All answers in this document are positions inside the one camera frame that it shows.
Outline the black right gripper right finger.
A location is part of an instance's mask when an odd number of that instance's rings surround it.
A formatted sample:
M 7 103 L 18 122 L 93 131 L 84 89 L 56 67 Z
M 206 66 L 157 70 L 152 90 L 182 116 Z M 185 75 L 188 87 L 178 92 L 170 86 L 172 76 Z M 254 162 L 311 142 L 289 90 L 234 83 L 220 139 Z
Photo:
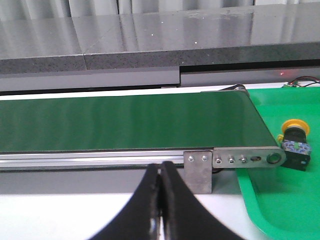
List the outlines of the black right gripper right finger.
M 197 200 L 175 165 L 160 165 L 162 214 L 166 240 L 241 240 Z

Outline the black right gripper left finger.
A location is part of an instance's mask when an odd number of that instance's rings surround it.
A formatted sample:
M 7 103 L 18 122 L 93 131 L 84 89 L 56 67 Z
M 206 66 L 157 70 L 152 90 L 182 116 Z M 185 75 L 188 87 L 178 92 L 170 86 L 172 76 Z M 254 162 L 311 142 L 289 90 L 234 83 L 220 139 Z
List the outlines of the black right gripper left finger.
M 160 227 L 158 167 L 150 164 L 121 211 L 92 240 L 157 240 Z

